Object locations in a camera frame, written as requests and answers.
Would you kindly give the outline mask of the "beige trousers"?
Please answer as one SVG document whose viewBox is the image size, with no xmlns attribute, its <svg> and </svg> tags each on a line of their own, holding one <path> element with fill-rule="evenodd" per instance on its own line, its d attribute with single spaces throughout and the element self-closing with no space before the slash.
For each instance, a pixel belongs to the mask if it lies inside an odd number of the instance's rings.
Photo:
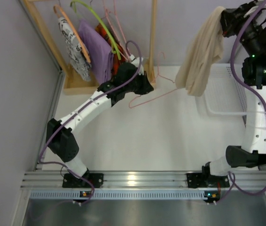
<svg viewBox="0 0 266 226">
<path fill-rule="evenodd" d="M 176 88 L 185 89 L 190 96 L 203 95 L 212 65 L 223 57 L 224 37 L 220 22 L 223 11 L 224 7 L 216 7 L 202 24 L 189 43 L 186 57 L 176 74 Z"/>
</svg>

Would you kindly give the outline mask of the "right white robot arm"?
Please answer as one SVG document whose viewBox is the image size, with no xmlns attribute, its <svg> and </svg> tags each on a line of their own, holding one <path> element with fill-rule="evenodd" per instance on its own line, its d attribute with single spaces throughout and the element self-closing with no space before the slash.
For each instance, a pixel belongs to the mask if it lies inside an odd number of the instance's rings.
<svg viewBox="0 0 266 226">
<path fill-rule="evenodd" d="M 237 80 L 246 94 L 246 131 L 241 146 L 228 146 L 224 156 L 202 167 L 205 187 L 229 187 L 229 171 L 266 165 L 266 19 L 256 21 L 265 9 L 266 1 L 253 0 L 221 14 L 223 36 L 236 36 L 236 43 L 249 55 L 243 62 L 243 77 Z"/>
</svg>

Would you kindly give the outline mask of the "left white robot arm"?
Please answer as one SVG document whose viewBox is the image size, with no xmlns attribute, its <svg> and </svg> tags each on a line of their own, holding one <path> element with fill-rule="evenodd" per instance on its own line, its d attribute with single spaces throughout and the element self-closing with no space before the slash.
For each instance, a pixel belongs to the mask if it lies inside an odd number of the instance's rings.
<svg viewBox="0 0 266 226">
<path fill-rule="evenodd" d="M 89 169 L 78 156 L 75 133 L 123 100 L 126 94 L 142 96 L 153 90 L 142 64 L 123 63 L 117 74 L 102 83 L 80 107 L 59 120 L 52 118 L 47 123 L 45 147 L 59 157 L 60 165 L 68 171 L 68 181 L 73 182 L 74 187 L 91 187 Z"/>
</svg>

